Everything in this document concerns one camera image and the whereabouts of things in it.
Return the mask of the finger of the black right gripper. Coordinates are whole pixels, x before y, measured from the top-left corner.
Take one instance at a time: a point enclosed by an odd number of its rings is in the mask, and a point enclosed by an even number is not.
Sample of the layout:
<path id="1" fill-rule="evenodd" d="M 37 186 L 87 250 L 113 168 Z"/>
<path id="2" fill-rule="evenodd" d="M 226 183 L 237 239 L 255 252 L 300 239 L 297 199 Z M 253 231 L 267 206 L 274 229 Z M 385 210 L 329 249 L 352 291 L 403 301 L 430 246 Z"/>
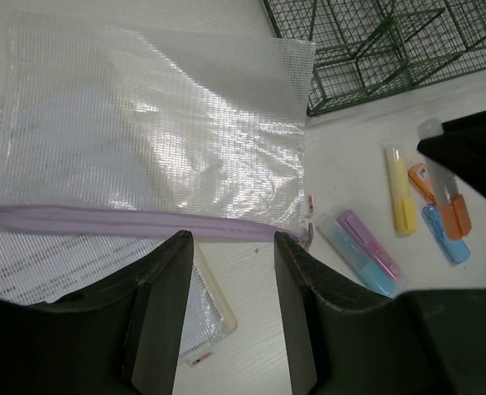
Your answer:
<path id="1" fill-rule="evenodd" d="M 444 122 L 442 128 L 439 136 L 421 138 L 418 152 L 486 199 L 486 110 Z"/>

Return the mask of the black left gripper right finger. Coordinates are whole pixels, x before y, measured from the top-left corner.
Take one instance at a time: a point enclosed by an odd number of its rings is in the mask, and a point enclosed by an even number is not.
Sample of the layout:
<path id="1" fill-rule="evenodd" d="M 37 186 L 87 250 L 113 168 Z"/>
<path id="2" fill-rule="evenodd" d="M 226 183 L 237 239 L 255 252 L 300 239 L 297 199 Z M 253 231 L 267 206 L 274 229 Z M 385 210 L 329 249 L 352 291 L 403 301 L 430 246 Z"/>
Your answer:
<path id="1" fill-rule="evenodd" d="M 403 393 L 390 298 L 327 267 L 283 232 L 274 236 L 274 268 L 293 393 Z"/>

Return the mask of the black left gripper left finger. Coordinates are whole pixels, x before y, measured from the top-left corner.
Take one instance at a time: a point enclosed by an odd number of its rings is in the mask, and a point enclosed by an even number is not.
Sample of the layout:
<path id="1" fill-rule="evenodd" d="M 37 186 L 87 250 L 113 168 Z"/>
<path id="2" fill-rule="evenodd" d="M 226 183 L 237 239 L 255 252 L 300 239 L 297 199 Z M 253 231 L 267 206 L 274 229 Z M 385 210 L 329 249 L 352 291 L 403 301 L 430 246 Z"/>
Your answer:
<path id="1" fill-rule="evenodd" d="M 140 394 L 173 392 L 194 259 L 181 230 L 138 262 L 121 377 Z"/>

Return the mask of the orange correction tape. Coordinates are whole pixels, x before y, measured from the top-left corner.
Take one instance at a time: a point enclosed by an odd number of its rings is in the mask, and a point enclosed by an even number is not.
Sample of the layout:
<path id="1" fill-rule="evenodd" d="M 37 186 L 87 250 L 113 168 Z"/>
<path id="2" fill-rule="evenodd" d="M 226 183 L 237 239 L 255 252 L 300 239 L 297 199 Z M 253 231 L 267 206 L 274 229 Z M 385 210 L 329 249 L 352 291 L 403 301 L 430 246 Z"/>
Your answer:
<path id="1" fill-rule="evenodd" d="M 417 189 L 422 197 L 430 204 L 435 203 L 435 196 L 430 181 L 428 168 L 424 163 L 418 163 L 408 169 L 410 183 Z"/>

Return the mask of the orange highlighter pen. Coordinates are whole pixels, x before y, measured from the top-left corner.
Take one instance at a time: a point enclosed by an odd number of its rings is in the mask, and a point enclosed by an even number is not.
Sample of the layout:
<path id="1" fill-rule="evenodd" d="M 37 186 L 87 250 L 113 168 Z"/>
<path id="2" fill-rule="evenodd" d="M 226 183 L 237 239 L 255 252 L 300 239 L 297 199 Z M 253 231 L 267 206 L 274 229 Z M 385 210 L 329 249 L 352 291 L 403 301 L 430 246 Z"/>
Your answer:
<path id="1" fill-rule="evenodd" d="M 435 202 L 446 237 L 460 240 L 472 230 L 472 222 L 463 195 L 460 193 L 455 175 L 423 154 L 428 168 Z"/>

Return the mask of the blue highlighter pen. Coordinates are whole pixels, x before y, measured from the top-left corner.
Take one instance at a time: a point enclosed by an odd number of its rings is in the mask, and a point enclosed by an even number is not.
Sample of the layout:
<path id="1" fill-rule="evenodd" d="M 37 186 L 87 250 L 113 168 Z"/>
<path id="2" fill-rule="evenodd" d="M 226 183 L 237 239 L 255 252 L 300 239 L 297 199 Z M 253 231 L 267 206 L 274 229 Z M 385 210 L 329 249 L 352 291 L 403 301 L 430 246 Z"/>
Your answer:
<path id="1" fill-rule="evenodd" d="M 395 294 L 395 282 L 368 256 L 337 220 L 326 216 L 317 222 L 316 229 L 368 289 L 388 297 Z"/>

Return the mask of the yellow highlighter pen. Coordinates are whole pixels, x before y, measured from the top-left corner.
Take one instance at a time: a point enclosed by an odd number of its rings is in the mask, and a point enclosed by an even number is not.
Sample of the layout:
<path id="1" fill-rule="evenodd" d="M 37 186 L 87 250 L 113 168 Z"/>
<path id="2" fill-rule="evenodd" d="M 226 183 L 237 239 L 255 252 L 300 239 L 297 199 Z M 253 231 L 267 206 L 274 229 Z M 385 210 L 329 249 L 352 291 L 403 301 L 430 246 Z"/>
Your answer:
<path id="1" fill-rule="evenodd" d="M 396 145 L 385 147 L 385 158 L 396 232 L 411 235 L 418 229 L 418 218 L 409 188 L 407 162 L 402 149 Z"/>

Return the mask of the blue correction tape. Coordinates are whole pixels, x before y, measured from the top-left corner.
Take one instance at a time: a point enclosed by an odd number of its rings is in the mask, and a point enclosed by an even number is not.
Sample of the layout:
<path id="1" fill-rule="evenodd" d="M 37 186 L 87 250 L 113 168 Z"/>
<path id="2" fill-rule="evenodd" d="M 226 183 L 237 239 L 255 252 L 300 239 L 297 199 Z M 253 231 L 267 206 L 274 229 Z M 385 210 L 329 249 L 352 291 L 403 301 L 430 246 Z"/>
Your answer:
<path id="1" fill-rule="evenodd" d="M 462 239 L 451 240 L 447 237 L 440 214 L 433 204 L 429 203 L 423 207 L 421 215 L 451 265 L 465 263 L 470 258 L 470 250 Z"/>

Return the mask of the purple highlighter pen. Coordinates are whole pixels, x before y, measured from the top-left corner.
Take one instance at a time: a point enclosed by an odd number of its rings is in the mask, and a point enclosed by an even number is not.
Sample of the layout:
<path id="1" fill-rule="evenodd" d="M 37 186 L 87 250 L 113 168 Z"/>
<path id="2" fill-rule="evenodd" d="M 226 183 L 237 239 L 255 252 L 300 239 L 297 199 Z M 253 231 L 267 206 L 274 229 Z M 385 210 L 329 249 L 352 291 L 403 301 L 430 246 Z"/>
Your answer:
<path id="1" fill-rule="evenodd" d="M 346 210 L 338 216 L 338 222 L 392 280 L 395 287 L 394 293 L 403 290 L 408 282 L 406 275 L 359 216 L 353 210 Z"/>

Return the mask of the clear mesh pouch purple zipper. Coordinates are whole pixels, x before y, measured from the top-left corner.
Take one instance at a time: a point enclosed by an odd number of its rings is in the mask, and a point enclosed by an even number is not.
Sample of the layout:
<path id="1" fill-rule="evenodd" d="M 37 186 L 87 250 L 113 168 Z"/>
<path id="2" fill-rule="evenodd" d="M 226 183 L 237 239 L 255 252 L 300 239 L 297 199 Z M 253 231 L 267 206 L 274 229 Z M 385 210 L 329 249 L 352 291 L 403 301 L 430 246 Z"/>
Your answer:
<path id="1" fill-rule="evenodd" d="M 312 42 L 32 12 L 7 38 L 0 227 L 311 243 Z"/>

